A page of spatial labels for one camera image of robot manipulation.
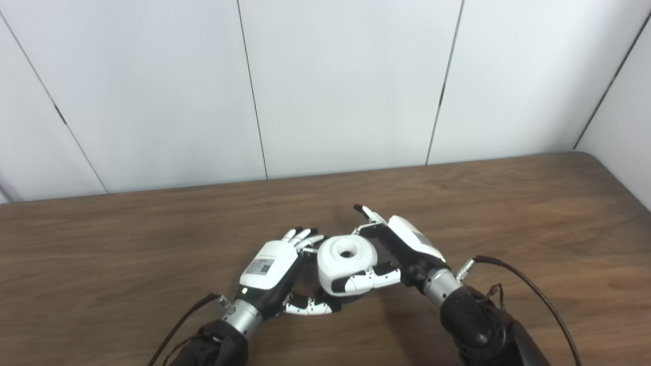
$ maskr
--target white wall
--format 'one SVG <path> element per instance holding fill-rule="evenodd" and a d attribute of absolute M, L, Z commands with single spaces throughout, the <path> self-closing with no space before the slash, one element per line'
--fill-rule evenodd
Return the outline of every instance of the white wall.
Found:
<path fill-rule="evenodd" d="M 270 178 L 425 163 L 460 0 L 241 0 Z"/>
<path fill-rule="evenodd" d="M 12 201 L 106 193 L 2 19 L 0 187 Z"/>
<path fill-rule="evenodd" d="M 578 149 L 651 210 L 651 25 L 647 24 Z"/>
<path fill-rule="evenodd" d="M 5 197 L 5 195 L 0 192 L 0 204 L 7 203 L 9 200 Z"/>
<path fill-rule="evenodd" d="M 236 0 L 1 0 L 109 192 L 265 179 Z"/>
<path fill-rule="evenodd" d="M 467 0 L 429 163 L 571 150 L 649 0 Z"/>
<path fill-rule="evenodd" d="M 20 201 L 102 183 L 147 190 L 571 150 L 651 10 L 465 0 L 458 24 L 461 3 L 0 0 L 74 133 L 5 31 L 0 189 Z"/>

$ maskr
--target robotic hand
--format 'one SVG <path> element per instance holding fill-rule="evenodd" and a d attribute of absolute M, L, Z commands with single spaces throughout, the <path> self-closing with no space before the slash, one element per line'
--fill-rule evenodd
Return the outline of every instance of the robotic hand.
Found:
<path fill-rule="evenodd" d="M 441 252 L 410 222 L 398 216 L 386 222 L 365 206 L 355 205 L 355 209 L 369 224 L 353 233 L 376 238 L 400 265 L 401 282 L 416 287 L 439 308 L 441 324 L 452 335 L 464 365 L 549 366 L 525 328 L 504 307 L 496 307 L 462 283 L 474 262 L 467 262 L 455 276 Z"/>
<path fill-rule="evenodd" d="M 248 340 L 263 321 L 283 311 L 298 315 L 339 311 L 340 303 L 327 296 L 312 299 L 290 292 L 307 263 L 314 260 L 316 246 L 324 240 L 323 235 L 314 234 L 316 229 L 296 228 L 282 239 L 264 244 L 240 277 L 234 303 L 224 296 L 218 298 L 226 314 L 203 325 L 170 365 L 245 365 Z"/>

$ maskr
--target black cable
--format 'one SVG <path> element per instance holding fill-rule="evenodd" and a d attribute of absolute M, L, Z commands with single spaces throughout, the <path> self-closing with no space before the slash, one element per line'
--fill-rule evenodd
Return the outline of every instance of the black cable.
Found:
<path fill-rule="evenodd" d="M 184 339 L 184 340 L 181 341 L 179 344 L 177 344 L 176 346 L 174 346 L 174 348 L 172 348 L 172 350 L 167 354 L 167 357 L 165 357 L 165 359 L 163 360 L 163 366 L 167 365 L 167 362 L 169 361 L 169 358 L 172 357 L 172 355 L 173 355 L 173 354 L 174 354 L 174 353 L 175 353 L 179 348 L 181 348 L 181 346 L 183 346 L 184 344 L 186 344 L 186 343 L 192 341 L 194 338 L 197 338 L 197 335 L 193 335 L 192 337 L 188 337 L 187 339 Z"/>
<path fill-rule="evenodd" d="M 570 331 L 568 330 L 567 326 L 563 322 L 563 319 L 561 319 L 561 315 L 554 308 L 554 305 L 551 304 L 551 301 L 549 299 L 547 299 L 547 296 L 545 296 L 545 294 L 543 294 L 542 291 L 536 285 L 534 285 L 534 283 L 531 282 L 530 279 L 527 278 L 527 276 L 525 276 L 519 270 L 515 269 L 515 267 L 513 267 L 513 266 L 511 266 L 511 265 L 509 265 L 507 263 L 504 263 L 501 260 L 496 259 L 496 258 L 491 258 L 491 257 L 485 257 L 483 255 L 478 255 L 475 258 L 473 258 L 473 260 L 475 262 L 477 262 L 477 263 L 490 263 L 490 264 L 494 264 L 496 266 L 506 268 L 507 270 L 513 272 L 513 274 L 518 276 L 529 287 L 531 287 L 533 292 L 535 292 L 536 295 L 538 295 L 538 297 L 542 300 L 542 302 L 544 302 L 545 305 L 547 305 L 547 308 L 549 309 L 549 311 L 551 311 L 551 314 L 556 319 L 556 322 L 559 323 L 559 326 L 561 327 L 561 330 L 563 331 L 563 334 L 565 335 L 565 339 L 567 339 L 568 344 L 570 345 L 570 350 L 572 351 L 572 355 L 574 356 L 574 362 L 576 363 L 577 366 L 582 366 L 583 363 L 581 362 L 581 357 L 579 356 L 579 351 L 577 350 L 576 345 L 574 344 L 574 341 L 572 340 L 572 336 L 570 335 Z"/>
<path fill-rule="evenodd" d="M 167 346 L 167 343 L 169 343 L 169 341 L 172 339 L 172 337 L 174 337 L 174 334 L 176 333 L 176 331 L 177 331 L 179 328 L 181 328 L 181 325 L 183 324 L 183 322 L 185 322 L 186 319 L 189 318 L 190 315 L 192 315 L 192 313 L 194 313 L 195 311 L 199 310 L 201 307 L 203 307 L 203 306 L 206 305 L 207 303 L 210 303 L 210 302 L 212 302 L 212 301 L 218 299 L 220 296 L 221 296 L 221 295 L 218 295 L 218 294 L 209 294 L 209 295 L 207 295 L 205 298 L 203 298 L 203 299 L 197 301 L 196 304 L 192 305 L 192 308 L 190 308 L 190 310 L 188 310 L 187 313 L 185 313 L 185 314 L 181 317 L 181 319 L 179 319 L 179 321 L 176 323 L 176 325 L 174 325 L 174 327 L 172 328 L 172 330 L 169 331 L 169 333 L 167 334 L 167 336 L 165 337 L 165 339 L 163 340 L 163 342 L 161 343 L 161 345 L 158 346 L 158 349 L 156 350 L 156 352 L 155 352 L 154 355 L 152 356 L 152 359 L 149 360 L 149 363 L 147 363 L 147 366 L 153 366 L 153 365 L 154 365 L 154 363 L 155 363 L 156 360 L 158 359 L 158 356 L 160 356 L 160 354 L 161 354 L 161 353 L 163 352 L 163 350 L 165 349 L 165 346 Z"/>

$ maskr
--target qr code label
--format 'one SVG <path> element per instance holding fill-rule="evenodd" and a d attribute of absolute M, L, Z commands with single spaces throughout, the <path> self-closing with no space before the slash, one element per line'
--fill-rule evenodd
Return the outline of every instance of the qr code label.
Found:
<path fill-rule="evenodd" d="M 267 275 L 272 264 L 273 259 L 254 259 L 244 271 L 244 274 Z"/>

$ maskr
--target label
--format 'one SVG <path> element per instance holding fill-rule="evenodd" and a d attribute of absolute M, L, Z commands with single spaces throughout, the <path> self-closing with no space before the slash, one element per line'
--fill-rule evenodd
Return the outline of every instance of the label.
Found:
<path fill-rule="evenodd" d="M 267 275 L 272 264 L 273 259 L 254 259 L 246 268 L 244 274 Z"/>
<path fill-rule="evenodd" d="M 425 244 L 426 246 L 430 246 L 430 247 L 433 246 L 432 243 L 430 243 L 430 241 L 425 237 L 425 235 L 415 231 L 412 232 L 422 244 Z"/>

